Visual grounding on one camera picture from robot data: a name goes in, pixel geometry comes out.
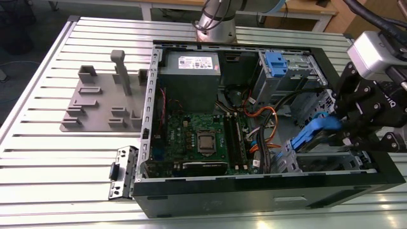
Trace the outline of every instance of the metal table surface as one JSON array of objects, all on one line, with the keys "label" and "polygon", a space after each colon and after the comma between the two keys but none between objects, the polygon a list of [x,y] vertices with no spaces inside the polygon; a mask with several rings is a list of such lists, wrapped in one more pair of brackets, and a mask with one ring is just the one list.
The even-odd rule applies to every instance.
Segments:
[{"label": "metal table surface", "polygon": [[[340,73],[350,43],[340,34],[237,28],[240,43],[321,47]],[[108,202],[116,149],[139,133],[63,133],[64,109],[80,65],[112,73],[109,53],[127,53],[131,72],[148,68],[152,40],[192,41],[192,26],[157,21],[81,18],[67,22],[0,131],[0,227],[81,228],[404,228],[407,185],[333,208],[148,219],[136,202]],[[407,155],[392,154],[407,176]]]}]

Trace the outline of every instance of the black computer chassis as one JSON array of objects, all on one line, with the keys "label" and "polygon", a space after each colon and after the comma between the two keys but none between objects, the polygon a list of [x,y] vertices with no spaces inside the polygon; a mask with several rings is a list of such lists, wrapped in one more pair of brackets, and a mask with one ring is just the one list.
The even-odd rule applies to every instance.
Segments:
[{"label": "black computer chassis", "polygon": [[[197,47],[204,44],[221,46],[203,42],[155,41],[153,43],[164,45],[164,49],[177,51],[187,51],[183,46],[188,44],[195,44]],[[339,75],[323,49],[251,44],[227,44],[227,46],[237,51],[251,47],[308,51],[329,87],[335,90]],[[149,218],[269,212],[283,209],[279,207],[279,201],[284,202],[284,210],[328,208],[366,193],[387,190],[406,183],[388,153],[367,153],[375,164],[376,173],[303,177],[264,175],[263,178],[135,182],[132,196]]]}]

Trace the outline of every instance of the gray post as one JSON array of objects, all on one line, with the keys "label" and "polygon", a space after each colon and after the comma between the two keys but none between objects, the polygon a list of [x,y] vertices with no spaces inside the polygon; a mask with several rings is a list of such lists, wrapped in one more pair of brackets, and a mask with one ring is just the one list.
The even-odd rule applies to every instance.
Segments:
[{"label": "gray post", "polygon": [[116,63],[116,71],[120,76],[120,82],[123,85],[124,94],[131,95],[132,90],[129,87],[129,76],[128,76],[127,69],[124,66],[124,56],[125,56],[125,54],[124,54],[123,50],[113,50],[109,55],[109,58]]}]

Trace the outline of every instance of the white label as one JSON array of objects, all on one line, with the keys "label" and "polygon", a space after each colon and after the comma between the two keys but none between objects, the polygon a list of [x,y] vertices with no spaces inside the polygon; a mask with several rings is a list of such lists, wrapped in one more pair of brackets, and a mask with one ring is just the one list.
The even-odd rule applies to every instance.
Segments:
[{"label": "white label", "polygon": [[255,104],[255,102],[256,102],[255,99],[253,99],[252,97],[248,97],[247,100],[249,101],[251,104]]},{"label": "white label", "polygon": [[253,167],[260,167],[260,161],[259,160],[253,160]]},{"label": "white label", "polygon": [[181,56],[177,59],[180,69],[213,69],[211,57]]}]

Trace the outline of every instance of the blue cable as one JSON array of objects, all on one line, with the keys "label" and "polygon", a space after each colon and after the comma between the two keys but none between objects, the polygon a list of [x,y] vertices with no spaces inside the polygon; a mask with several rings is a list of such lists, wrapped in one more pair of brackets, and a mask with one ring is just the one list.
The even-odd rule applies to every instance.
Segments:
[{"label": "blue cable", "polygon": [[324,117],[328,117],[328,116],[329,116],[328,112],[325,112],[325,111],[320,111],[320,112],[316,112],[316,113],[315,113],[315,115],[313,115],[313,118],[312,118],[312,119],[317,118],[320,115],[324,115]]}]

